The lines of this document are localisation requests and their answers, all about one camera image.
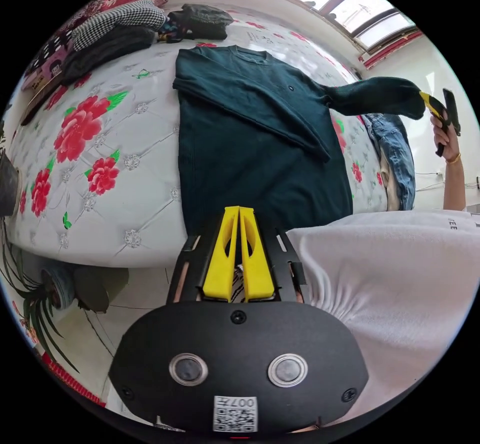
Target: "floral bedspread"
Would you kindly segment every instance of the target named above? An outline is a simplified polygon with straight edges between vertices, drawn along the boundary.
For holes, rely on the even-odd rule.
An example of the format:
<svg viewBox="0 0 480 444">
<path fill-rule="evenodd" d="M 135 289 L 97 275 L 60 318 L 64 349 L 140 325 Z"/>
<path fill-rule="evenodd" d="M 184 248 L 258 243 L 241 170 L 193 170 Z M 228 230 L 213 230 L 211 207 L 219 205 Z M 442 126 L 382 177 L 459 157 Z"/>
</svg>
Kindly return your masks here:
<svg viewBox="0 0 480 444">
<path fill-rule="evenodd" d="M 179 49 L 238 45 L 266 50 L 320 84 L 352 73 L 279 22 L 244 9 L 223 42 L 154 44 L 60 87 L 21 127 L 10 157 L 21 170 L 10 240 L 78 264 L 169 267 L 185 241 L 178 173 L 180 109 L 172 89 Z M 358 117 L 332 113 L 350 179 L 354 213 L 387 210 L 380 163 Z"/>
</svg>

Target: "jeans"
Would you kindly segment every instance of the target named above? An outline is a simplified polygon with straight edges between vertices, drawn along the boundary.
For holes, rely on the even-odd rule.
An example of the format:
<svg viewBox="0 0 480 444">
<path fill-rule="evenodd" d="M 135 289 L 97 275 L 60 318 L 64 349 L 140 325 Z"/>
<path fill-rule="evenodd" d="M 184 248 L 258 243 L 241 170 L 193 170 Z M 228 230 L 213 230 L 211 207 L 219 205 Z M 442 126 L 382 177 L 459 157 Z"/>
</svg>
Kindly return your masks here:
<svg viewBox="0 0 480 444">
<path fill-rule="evenodd" d="M 410 211 L 415 200 L 415 166 L 404 123 L 392 114 L 365 114 L 363 118 L 395 176 L 400 210 Z"/>
</svg>

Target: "label sticker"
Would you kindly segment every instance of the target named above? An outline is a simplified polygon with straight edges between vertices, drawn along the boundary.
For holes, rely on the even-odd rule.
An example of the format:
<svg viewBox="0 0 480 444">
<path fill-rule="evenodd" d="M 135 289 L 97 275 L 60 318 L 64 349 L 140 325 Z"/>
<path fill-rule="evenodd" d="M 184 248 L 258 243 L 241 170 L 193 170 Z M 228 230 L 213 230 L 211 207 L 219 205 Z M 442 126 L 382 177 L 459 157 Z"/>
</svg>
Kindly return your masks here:
<svg viewBox="0 0 480 444">
<path fill-rule="evenodd" d="M 256 433 L 258 407 L 256 397 L 213 398 L 213 430 L 219 433 Z"/>
</svg>

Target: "hand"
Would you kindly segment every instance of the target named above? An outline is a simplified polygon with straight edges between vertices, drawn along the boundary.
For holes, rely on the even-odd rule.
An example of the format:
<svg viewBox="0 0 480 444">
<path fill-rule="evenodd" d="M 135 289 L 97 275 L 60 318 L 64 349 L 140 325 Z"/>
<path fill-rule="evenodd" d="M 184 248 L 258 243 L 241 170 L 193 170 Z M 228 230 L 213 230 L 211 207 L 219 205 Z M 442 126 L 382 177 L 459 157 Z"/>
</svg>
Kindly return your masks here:
<svg viewBox="0 0 480 444">
<path fill-rule="evenodd" d="M 446 119 L 447 114 L 444 112 L 443 117 Z M 431 116 L 430 122 L 433 125 L 433 141 L 438 147 L 439 144 L 444 145 L 442 157 L 446 161 L 454 160 L 460 154 L 459 138 L 455 132 L 453 124 L 448 126 L 447 132 L 442 130 L 442 123 L 434 115 Z"/>
</svg>

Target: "dark green sweater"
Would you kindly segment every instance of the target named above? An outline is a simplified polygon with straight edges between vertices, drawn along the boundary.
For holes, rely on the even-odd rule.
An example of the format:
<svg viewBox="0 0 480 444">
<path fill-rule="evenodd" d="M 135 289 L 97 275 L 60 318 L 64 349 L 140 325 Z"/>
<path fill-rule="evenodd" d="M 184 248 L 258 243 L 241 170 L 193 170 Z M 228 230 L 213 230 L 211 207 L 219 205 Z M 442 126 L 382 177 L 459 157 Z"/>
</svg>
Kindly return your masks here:
<svg viewBox="0 0 480 444">
<path fill-rule="evenodd" d="M 200 232 L 225 206 L 245 206 L 284 230 L 352 214 L 352 193 L 329 108 L 347 116 L 403 114 L 425 104 L 405 79 L 319 85 L 267 52 L 182 49 L 178 168 L 185 227 Z"/>
</svg>

